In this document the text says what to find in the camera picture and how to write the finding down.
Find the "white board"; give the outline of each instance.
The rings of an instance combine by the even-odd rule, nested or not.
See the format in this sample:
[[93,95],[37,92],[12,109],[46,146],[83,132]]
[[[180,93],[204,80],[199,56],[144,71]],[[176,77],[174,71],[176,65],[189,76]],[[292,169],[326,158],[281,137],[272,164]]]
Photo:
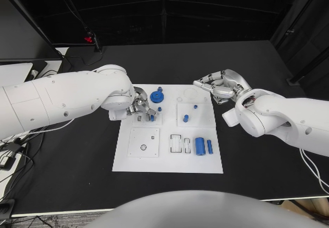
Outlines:
[[[213,116],[213,108],[210,103],[210,94],[193,85],[134,85],[144,89],[147,95],[163,88],[164,100],[160,103],[152,103],[148,100],[150,108],[157,111],[161,107],[161,118],[155,119],[154,123],[137,121],[137,117],[129,116],[121,121],[116,150],[112,164],[112,171],[128,172],[183,172],[183,173],[222,173],[220,154],[216,135],[216,122]],[[190,126],[178,126],[177,114],[183,106],[193,108],[197,105],[197,111],[190,114]],[[193,122],[193,117],[206,117],[203,124]],[[158,129],[158,153],[155,157],[129,157],[128,147],[135,143],[135,148],[139,147],[139,142],[131,142],[131,129]],[[180,146],[181,152],[170,152],[170,135],[181,135]],[[194,151],[194,138],[204,139],[204,156],[197,156]],[[190,140],[190,153],[184,153],[184,138]],[[212,141],[213,154],[207,153],[206,140]]]

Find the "blue object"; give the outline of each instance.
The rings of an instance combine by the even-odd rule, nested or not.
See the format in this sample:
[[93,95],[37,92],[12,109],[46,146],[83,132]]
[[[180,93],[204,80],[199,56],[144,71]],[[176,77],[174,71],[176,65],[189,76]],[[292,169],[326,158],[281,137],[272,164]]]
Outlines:
[[184,115],[183,116],[183,122],[187,122],[189,121],[189,115]]
[[207,152],[209,152],[209,154],[212,154],[210,140],[206,141],[206,144],[207,144]]
[[160,87],[157,88],[157,91],[154,91],[150,94],[150,98],[151,98],[150,99],[151,102],[154,102],[154,103],[160,103],[163,101],[164,96],[163,96],[163,89]]
[[194,139],[194,148],[196,148],[196,155],[200,156],[200,155],[206,154],[203,138],[196,138]]

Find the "circular hole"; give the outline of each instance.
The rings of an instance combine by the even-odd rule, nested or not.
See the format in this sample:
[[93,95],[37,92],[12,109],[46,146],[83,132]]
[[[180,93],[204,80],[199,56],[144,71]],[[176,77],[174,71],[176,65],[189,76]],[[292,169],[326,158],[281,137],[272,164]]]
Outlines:
[[304,130],[304,134],[308,135],[311,132],[311,127],[307,127],[307,129]]
[[141,146],[139,146],[139,149],[144,151],[145,150],[145,145],[142,144]]

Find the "white cable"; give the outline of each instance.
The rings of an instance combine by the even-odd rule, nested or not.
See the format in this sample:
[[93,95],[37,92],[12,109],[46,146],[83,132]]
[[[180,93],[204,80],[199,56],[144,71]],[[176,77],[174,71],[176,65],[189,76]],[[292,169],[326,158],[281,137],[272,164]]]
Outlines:
[[30,132],[30,133],[27,133],[27,134],[23,134],[23,135],[14,137],[14,138],[10,138],[10,139],[7,139],[7,140],[0,140],[0,143],[4,143],[4,142],[7,142],[7,141],[10,141],[10,140],[12,140],[12,139],[15,139],[15,138],[18,138],[18,137],[23,137],[23,136],[28,135],[28,134],[37,134],[37,133],[43,133],[43,132],[50,132],[50,131],[59,130],[59,129],[62,129],[63,127],[66,127],[66,126],[72,123],[72,121],[73,121],[73,119],[72,119],[62,127],[59,127],[59,128],[54,128],[54,129],[50,129],[50,130],[44,130],[44,131],[40,131],[40,132]]
[[[329,194],[329,192],[324,190],[324,188],[323,188],[323,185],[321,185],[321,183],[329,187],[329,185],[321,181],[321,179],[320,179],[320,172],[318,172],[318,169],[317,169],[317,166],[316,166],[316,164],[313,163],[313,161],[310,160],[310,158],[307,157],[307,155],[305,155],[305,153],[304,153],[304,151],[303,151],[303,149],[300,149],[300,156],[301,156],[301,158],[303,158],[303,162],[304,162],[304,164],[307,165],[307,167],[308,167],[308,169],[310,169],[310,171],[311,171],[311,173],[313,173],[313,175],[316,176],[316,178],[318,179],[318,184],[320,184],[320,188],[321,188],[321,190]],[[304,157],[308,159],[308,161],[310,161],[310,163],[313,164],[313,166],[314,166],[314,170],[316,170],[316,173],[317,173],[317,175],[316,175],[316,173],[314,173],[314,171],[313,171],[313,169],[310,168],[310,165],[307,164],[307,162],[305,162],[305,160],[304,160]]]

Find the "black wall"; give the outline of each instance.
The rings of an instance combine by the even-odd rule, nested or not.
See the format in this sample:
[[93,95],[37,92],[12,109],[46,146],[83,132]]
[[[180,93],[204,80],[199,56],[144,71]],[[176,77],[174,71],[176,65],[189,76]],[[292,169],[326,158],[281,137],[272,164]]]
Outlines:
[[[51,43],[86,43],[64,0],[20,0]],[[269,39],[291,0],[72,0],[102,45]]]

